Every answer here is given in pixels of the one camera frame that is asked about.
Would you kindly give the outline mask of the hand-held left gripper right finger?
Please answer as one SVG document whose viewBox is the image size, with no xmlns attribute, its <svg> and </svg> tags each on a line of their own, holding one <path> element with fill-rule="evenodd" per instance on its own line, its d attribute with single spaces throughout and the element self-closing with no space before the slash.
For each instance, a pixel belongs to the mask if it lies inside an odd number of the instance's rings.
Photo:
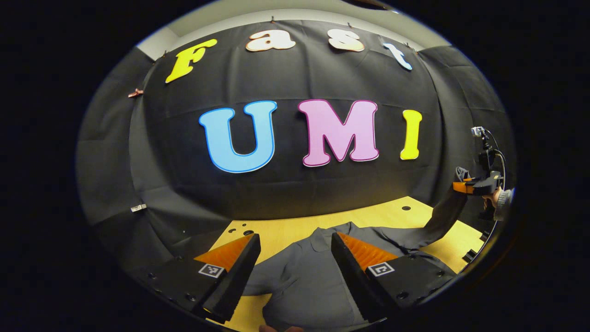
<svg viewBox="0 0 590 332">
<path fill-rule="evenodd" d="M 362 317 L 370 323 L 419 306 L 456 273 L 420 254 L 397 256 L 342 232 L 331 236 L 333 255 Z"/>
</svg>

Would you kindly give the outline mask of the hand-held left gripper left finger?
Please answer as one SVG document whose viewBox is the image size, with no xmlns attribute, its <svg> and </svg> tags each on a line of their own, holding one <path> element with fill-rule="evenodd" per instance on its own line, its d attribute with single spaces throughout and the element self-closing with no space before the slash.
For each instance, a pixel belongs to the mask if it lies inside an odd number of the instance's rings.
<svg viewBox="0 0 590 332">
<path fill-rule="evenodd" d="M 232 318 L 260 252 L 259 235 L 249 233 L 194 258 L 141 268 L 138 279 L 181 309 L 223 324 Z"/>
</svg>

